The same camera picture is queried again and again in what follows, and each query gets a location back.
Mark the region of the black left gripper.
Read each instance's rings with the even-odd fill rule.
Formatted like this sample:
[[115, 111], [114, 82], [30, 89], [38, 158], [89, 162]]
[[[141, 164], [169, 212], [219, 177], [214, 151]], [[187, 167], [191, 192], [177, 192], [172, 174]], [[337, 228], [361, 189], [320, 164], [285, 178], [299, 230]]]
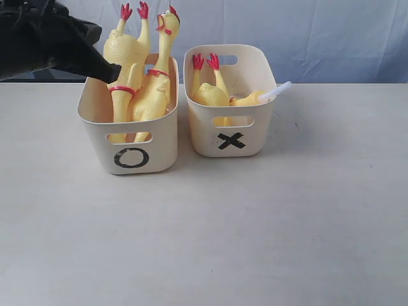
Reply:
[[102, 27], [73, 17], [58, 1], [23, 1], [18, 8], [20, 29], [39, 53], [42, 68], [53, 68], [110, 84], [121, 65], [109, 63], [95, 48]]

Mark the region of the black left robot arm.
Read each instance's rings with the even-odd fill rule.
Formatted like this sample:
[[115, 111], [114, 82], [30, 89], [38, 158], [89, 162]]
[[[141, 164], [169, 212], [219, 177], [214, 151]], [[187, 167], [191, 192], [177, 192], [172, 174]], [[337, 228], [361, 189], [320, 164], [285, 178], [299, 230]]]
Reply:
[[1, 79], [55, 69], [112, 83], [122, 67], [94, 47], [101, 33], [58, 1], [1, 1]]

